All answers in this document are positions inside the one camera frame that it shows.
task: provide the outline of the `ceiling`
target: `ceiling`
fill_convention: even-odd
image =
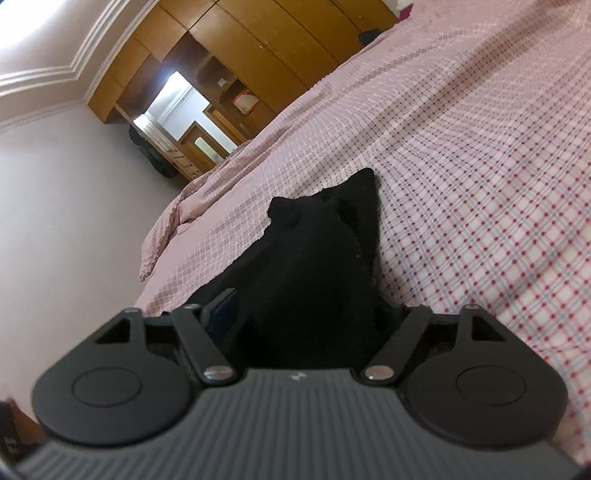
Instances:
[[[0,131],[87,101],[157,0],[0,2]]]

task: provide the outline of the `gray ribbed surface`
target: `gray ribbed surface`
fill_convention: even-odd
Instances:
[[[397,395],[348,371],[251,371],[207,390],[156,439],[119,450],[50,443],[19,470],[30,480],[568,480],[550,445],[477,452],[416,425]]]

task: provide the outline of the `wall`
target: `wall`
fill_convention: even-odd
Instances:
[[[197,90],[193,90],[182,103],[179,103],[162,126],[178,140],[187,128],[197,121],[221,146],[229,152],[233,151],[236,145],[203,113],[208,105],[207,99]]]
[[[141,242],[184,181],[85,105],[0,134],[0,160],[0,385],[31,414],[36,378],[134,304]]]

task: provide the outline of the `checkered bedsheet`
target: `checkered bedsheet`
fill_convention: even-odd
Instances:
[[[195,180],[145,240],[137,305],[221,273],[299,197],[371,167],[385,296],[497,315],[567,381],[556,442],[591,460],[591,0],[440,0]]]

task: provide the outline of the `metal screw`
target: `metal screw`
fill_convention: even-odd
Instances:
[[[365,369],[365,376],[370,380],[387,380],[394,376],[394,370],[388,365],[372,365]]]
[[[208,367],[203,371],[203,375],[208,380],[214,381],[223,381],[228,380],[234,374],[234,370],[232,367],[227,365],[214,365],[212,367]]]

